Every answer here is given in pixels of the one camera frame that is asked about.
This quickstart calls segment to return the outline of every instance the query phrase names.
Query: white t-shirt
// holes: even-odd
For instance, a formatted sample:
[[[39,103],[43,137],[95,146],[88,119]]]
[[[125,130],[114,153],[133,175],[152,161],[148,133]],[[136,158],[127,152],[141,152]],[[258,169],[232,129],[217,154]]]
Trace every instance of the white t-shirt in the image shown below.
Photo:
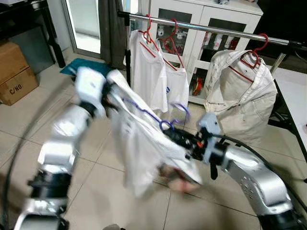
[[[166,70],[160,52],[147,45],[138,30],[130,35],[131,86],[152,110],[167,112]]]
[[[156,42],[158,44],[159,50],[162,53],[162,48],[160,46],[160,42]],[[171,103],[180,103],[183,106],[188,106],[189,101],[189,83],[187,72],[184,68],[175,68],[174,70],[169,64],[165,64],[166,76],[167,76],[167,103],[168,103],[168,111],[167,115],[163,115],[163,119],[171,119],[171,112],[173,107]]]

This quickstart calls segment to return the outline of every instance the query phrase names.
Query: red hanger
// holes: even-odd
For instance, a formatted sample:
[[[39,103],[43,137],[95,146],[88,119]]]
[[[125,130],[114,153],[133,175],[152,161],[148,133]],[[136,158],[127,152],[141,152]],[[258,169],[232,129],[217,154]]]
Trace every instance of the red hanger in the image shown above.
[[[177,51],[177,48],[176,48],[176,45],[175,45],[175,42],[174,42],[174,39],[173,39],[173,36],[176,34],[176,31],[177,31],[177,21],[176,19],[172,19],[173,22],[175,22],[175,28],[174,28],[174,31],[166,38],[166,39],[162,39],[160,38],[159,40],[163,41],[163,44],[164,44],[164,48],[171,54],[174,54],[176,53],[178,58],[179,58],[179,61],[180,61],[180,64],[182,65],[182,67],[184,68],[184,65],[183,65],[183,62],[181,60],[181,57]],[[172,45],[173,45],[173,48],[172,49],[169,49],[169,47],[167,46],[166,42],[167,40],[170,40],[172,42]]]
[[[245,65],[251,67],[252,69],[254,69],[254,68],[257,66],[257,64],[260,65],[260,63],[259,63],[259,56],[258,56],[258,54],[257,54],[257,51],[263,50],[263,49],[267,46],[267,44],[268,44],[268,42],[269,42],[269,37],[268,37],[266,34],[259,34],[259,35],[265,37],[265,40],[266,40],[266,41],[265,41],[264,45],[263,45],[262,47],[260,47],[260,48],[255,48],[254,50],[248,51],[248,52],[245,53],[245,54],[251,53],[251,54],[253,54],[253,55],[256,57],[256,62],[255,62],[255,64],[254,64],[254,65],[251,65],[251,64],[249,64],[248,62],[246,62],[246,61],[243,59],[243,57],[244,57],[245,54],[243,54],[243,55],[241,56],[241,58],[240,58],[240,61],[241,61],[241,62],[243,62]]]
[[[157,44],[153,41],[153,39],[152,39],[152,37],[150,36],[150,33],[149,33],[150,28],[151,28],[151,26],[152,26],[152,19],[150,18],[150,15],[149,15],[149,14],[147,14],[146,17],[149,17],[149,26],[148,26],[148,28],[147,28],[146,31],[139,30],[139,32],[140,32],[140,33],[143,33],[144,39],[145,39],[148,43],[153,43],[153,45],[154,45],[154,47],[156,48],[156,50],[159,51],[159,48],[158,48]],[[148,51],[154,58],[156,57],[155,54],[153,54],[153,52],[152,52],[146,45],[144,45],[142,42],[140,42],[140,44],[141,44],[145,49],[147,49],[147,51]],[[177,71],[177,69],[176,69],[171,63],[169,63],[168,61],[165,60],[165,58],[163,58],[163,60],[164,60],[170,67],[172,67],[174,70]]]

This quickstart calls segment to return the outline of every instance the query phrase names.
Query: glass door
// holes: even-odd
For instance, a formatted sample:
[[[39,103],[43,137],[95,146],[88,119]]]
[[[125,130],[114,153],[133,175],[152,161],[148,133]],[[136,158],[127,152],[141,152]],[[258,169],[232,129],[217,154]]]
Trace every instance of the glass door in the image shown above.
[[[201,5],[187,2],[175,0],[154,0],[151,2],[150,15],[152,17],[169,20],[175,18],[178,22],[199,24],[202,9],[203,6]],[[154,40],[159,38],[165,39],[173,32],[173,30],[174,26],[153,23],[150,33]],[[187,67],[189,62],[195,36],[195,30],[178,28],[173,37],[177,50],[182,56],[185,67]],[[167,60],[178,63],[178,57],[174,54],[170,54],[167,49],[165,49],[162,41],[160,41],[160,43]]]
[[[259,19],[259,15],[205,6],[200,24],[253,33]],[[225,49],[244,50],[248,42],[249,39],[246,38],[197,31],[188,70],[192,73],[189,97],[191,102],[204,103],[206,95],[204,95],[203,86],[213,55]]]

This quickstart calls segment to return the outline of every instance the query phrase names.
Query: clothes hanger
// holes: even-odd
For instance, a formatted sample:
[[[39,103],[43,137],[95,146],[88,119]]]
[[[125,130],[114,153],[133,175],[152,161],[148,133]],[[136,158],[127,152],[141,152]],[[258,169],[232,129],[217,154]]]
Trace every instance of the clothes hanger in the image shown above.
[[[241,58],[240,58],[240,61],[243,62],[243,63],[244,63],[245,65],[247,65],[248,67],[250,67],[251,69],[254,69],[257,65],[260,65],[260,63],[259,63],[259,56],[258,56],[258,54],[257,54],[257,51],[263,50],[263,49],[267,46],[267,44],[268,44],[268,42],[269,42],[269,37],[268,37],[266,34],[259,34],[259,35],[265,37],[265,40],[266,40],[266,41],[265,41],[264,45],[263,45],[262,47],[260,47],[260,48],[255,48],[255,49],[253,49],[252,51],[246,52],[246,53],[243,54],[243,55],[241,56]],[[247,61],[245,61],[245,60],[243,59],[243,58],[244,58],[244,55],[246,55],[246,54],[248,54],[248,53],[251,53],[252,55],[254,55],[254,56],[256,57],[256,61],[255,61],[255,64],[254,64],[254,65],[249,64]],[[232,71],[234,71],[235,73],[237,73],[238,75],[240,75],[241,77],[243,77],[244,79],[246,79],[246,80],[248,80],[248,81],[250,81],[250,82],[254,82],[253,80],[249,79],[248,77],[246,77],[245,75],[243,75],[242,73],[240,73],[239,71],[237,71],[236,69],[234,69],[233,67],[229,66],[229,68],[230,68]]]
[[[251,65],[251,64],[249,64],[247,61],[245,61],[245,60],[243,59],[243,57],[244,57],[245,54],[243,54],[243,55],[241,56],[241,58],[240,58],[240,61],[241,61],[241,62],[243,62],[243,63],[244,63],[245,65],[247,65],[248,67],[251,67],[252,69],[254,69],[254,68],[257,66],[257,64],[260,65],[260,63],[259,63],[259,56],[258,56],[258,54],[257,54],[257,51],[263,50],[263,49],[267,46],[267,44],[268,44],[268,42],[269,42],[269,37],[268,37],[266,34],[259,34],[259,35],[265,37],[265,40],[266,40],[266,41],[265,41],[264,45],[263,45],[262,47],[260,47],[260,48],[255,48],[254,50],[248,51],[248,52],[245,53],[245,54],[251,53],[252,55],[254,55],[254,56],[256,57],[256,62],[255,62],[255,64],[254,64],[254,65]]]
[[[173,36],[176,34],[176,31],[177,31],[177,28],[178,28],[178,26],[177,26],[177,21],[176,21],[176,19],[172,19],[172,21],[175,22],[175,28],[174,28],[173,32],[172,32],[166,39],[159,38],[159,40],[163,41],[163,46],[164,46],[164,48],[165,48],[169,53],[171,53],[171,54],[176,53],[176,54],[177,54],[177,57],[179,58],[180,64],[182,65],[182,68],[184,68],[182,59],[181,59],[181,57],[180,57],[180,55],[179,55],[179,53],[178,53],[178,51],[177,51],[177,48],[176,48],[176,45],[175,45],[175,42],[174,42],[174,39],[173,39]],[[167,46],[167,44],[166,44],[167,40],[171,41],[171,43],[172,43],[172,45],[173,45],[173,48],[172,48],[172,49],[170,49],[170,48]],[[168,63],[168,64],[171,65],[171,67],[177,71],[177,69],[176,69],[172,64],[170,64],[170,63]]]
[[[149,17],[149,26],[147,28],[146,31],[142,31],[142,30],[139,30],[140,33],[143,33],[143,37],[144,39],[148,42],[148,43],[153,43],[154,47],[156,48],[156,50],[159,52],[159,48],[157,46],[157,44],[154,42],[154,40],[152,39],[152,37],[150,36],[150,28],[152,26],[152,19],[150,17],[149,14],[146,15],[146,17]],[[140,42],[140,44],[155,58],[156,55],[146,46],[144,45],[142,42]],[[172,67],[175,71],[177,71],[177,69],[171,64],[169,63],[167,60],[165,60],[165,58],[163,58],[163,60],[170,66]]]

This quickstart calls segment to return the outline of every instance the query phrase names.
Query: white cabinet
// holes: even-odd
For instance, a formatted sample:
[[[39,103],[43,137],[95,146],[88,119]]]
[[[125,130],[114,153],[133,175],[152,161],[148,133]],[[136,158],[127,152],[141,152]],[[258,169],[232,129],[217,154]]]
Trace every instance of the white cabinet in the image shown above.
[[[253,33],[262,11],[256,3],[244,0],[230,0],[227,5],[215,4],[213,0],[152,0],[150,15],[165,19],[176,18],[179,22]],[[163,36],[157,33],[158,24],[153,23],[153,39],[165,38],[172,32],[172,26],[164,26]],[[209,34],[203,31],[183,29],[187,37],[175,37],[176,47],[181,51],[190,80],[191,102],[204,103],[203,84],[212,56],[220,50],[244,50],[249,39]],[[179,63],[176,55],[165,54],[169,61]]]

